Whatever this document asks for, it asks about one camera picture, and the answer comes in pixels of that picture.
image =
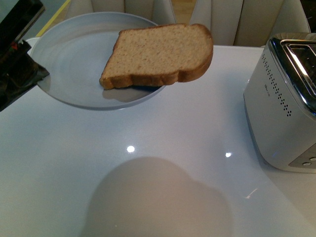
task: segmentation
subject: bread slice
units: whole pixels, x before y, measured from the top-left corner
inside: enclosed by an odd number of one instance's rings
[[[123,30],[106,63],[100,84],[108,90],[192,81],[206,72],[212,56],[211,33],[200,24]]]

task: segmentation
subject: chair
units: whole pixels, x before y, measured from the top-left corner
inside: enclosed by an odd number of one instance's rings
[[[71,0],[65,19],[100,11],[130,13],[158,25],[176,23],[171,0]]]
[[[217,45],[263,46],[277,33],[311,32],[300,0],[197,0],[193,23]]]

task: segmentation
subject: white countertop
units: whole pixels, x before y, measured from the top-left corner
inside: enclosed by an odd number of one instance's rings
[[[248,130],[262,50],[215,46],[198,80],[115,111],[34,87],[0,112],[1,236],[314,237],[315,174],[267,165]]]

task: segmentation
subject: bread crust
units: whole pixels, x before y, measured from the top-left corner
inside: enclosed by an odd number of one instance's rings
[[[145,74],[130,74],[130,75],[121,75],[117,77],[105,77],[104,72],[107,68],[107,65],[111,63],[111,57],[106,63],[106,66],[104,68],[104,71],[101,75],[100,78],[100,84],[103,86],[105,90],[113,89],[113,88],[122,88],[122,87],[128,87],[131,85],[144,85],[144,86],[163,86],[163,85],[172,85],[175,82],[189,82],[196,80],[200,78],[209,68],[212,58],[213,58],[213,39],[211,32],[201,24],[193,24],[195,26],[200,27],[203,30],[204,36],[206,37],[207,40],[210,43],[210,52],[205,58],[204,61],[202,61],[197,67],[191,70],[175,70],[172,73],[162,73],[162,74],[156,74],[156,75],[145,75]],[[154,27],[149,27],[150,28],[160,28],[160,27],[166,27],[170,25],[160,25],[160,26],[154,26]],[[113,52],[117,49],[119,40],[116,41],[114,47],[113,47]]]

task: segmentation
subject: toaster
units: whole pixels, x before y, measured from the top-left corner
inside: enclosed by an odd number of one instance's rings
[[[264,160],[281,170],[316,173],[316,34],[270,38],[243,97]]]

